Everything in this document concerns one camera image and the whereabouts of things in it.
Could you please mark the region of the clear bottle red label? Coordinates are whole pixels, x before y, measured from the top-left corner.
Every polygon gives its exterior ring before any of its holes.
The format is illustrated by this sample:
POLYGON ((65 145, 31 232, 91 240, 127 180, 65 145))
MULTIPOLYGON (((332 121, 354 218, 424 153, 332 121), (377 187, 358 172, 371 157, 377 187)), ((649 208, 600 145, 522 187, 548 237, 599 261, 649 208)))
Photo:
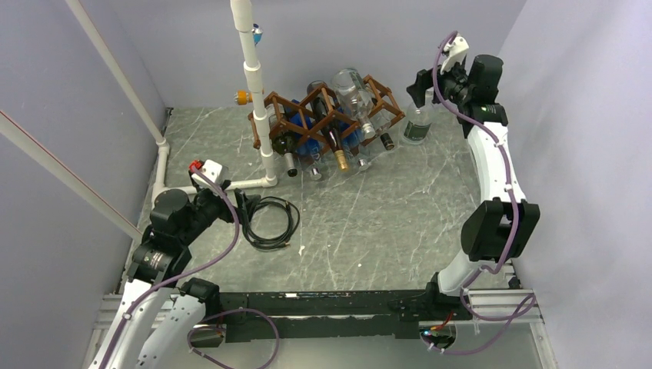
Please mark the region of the clear bottle red label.
POLYGON ((407 123, 403 131, 403 139, 413 145, 422 143, 435 121, 436 110, 432 102, 433 89, 425 92, 425 103, 418 107, 415 102, 410 103, 406 111, 407 123))

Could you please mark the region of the dark green wine bottle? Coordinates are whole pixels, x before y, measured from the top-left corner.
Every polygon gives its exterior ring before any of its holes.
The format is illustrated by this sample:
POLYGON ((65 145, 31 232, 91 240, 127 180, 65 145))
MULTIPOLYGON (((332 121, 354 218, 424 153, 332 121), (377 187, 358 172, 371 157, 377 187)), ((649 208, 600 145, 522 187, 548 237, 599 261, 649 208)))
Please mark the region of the dark green wine bottle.
POLYGON ((298 174, 294 161, 294 151, 296 147, 297 143, 295 137, 289 131, 280 133, 272 140, 272 148, 284 159, 286 172, 291 178, 298 174))

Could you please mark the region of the clear square glass bottle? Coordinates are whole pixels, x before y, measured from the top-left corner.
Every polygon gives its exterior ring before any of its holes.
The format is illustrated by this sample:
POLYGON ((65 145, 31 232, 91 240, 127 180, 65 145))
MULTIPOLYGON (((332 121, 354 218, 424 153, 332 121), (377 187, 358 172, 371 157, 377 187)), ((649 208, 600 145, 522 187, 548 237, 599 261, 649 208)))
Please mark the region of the clear square glass bottle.
POLYGON ((341 69, 331 78, 331 87, 334 89, 344 113, 360 123, 364 139, 373 138, 376 135, 376 128, 371 122, 369 114, 374 103, 358 70, 356 68, 341 69))

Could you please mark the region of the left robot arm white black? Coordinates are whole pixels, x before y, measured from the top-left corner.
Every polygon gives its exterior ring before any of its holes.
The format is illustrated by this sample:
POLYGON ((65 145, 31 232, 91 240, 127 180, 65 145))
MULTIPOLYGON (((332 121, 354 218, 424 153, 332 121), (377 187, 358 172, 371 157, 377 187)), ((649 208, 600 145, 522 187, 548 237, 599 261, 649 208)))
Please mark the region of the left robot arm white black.
POLYGON ((195 324, 219 316, 219 287, 186 269, 190 245, 218 219, 237 227, 251 220, 261 196, 238 189, 232 204, 225 194, 230 181, 221 179, 219 169, 192 168, 191 180, 194 198, 181 189, 155 198, 118 311, 91 368, 161 368, 195 324))

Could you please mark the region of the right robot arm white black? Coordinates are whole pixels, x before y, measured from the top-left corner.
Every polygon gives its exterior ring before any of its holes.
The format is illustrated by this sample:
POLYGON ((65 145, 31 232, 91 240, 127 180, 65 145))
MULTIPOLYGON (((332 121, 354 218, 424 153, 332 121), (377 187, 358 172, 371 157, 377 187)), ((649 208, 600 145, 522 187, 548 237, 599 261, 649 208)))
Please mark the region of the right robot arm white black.
POLYGON ((466 60, 446 58, 434 68, 418 72, 407 87, 417 106, 442 104, 457 116, 471 150, 481 191, 481 202, 461 229, 461 250, 435 274, 438 290, 424 297, 424 310, 442 319, 454 306, 452 296, 463 291, 482 271, 499 271, 519 258, 537 225, 541 211, 530 202, 515 174, 508 145, 508 117, 497 102, 503 62, 479 55, 466 60))

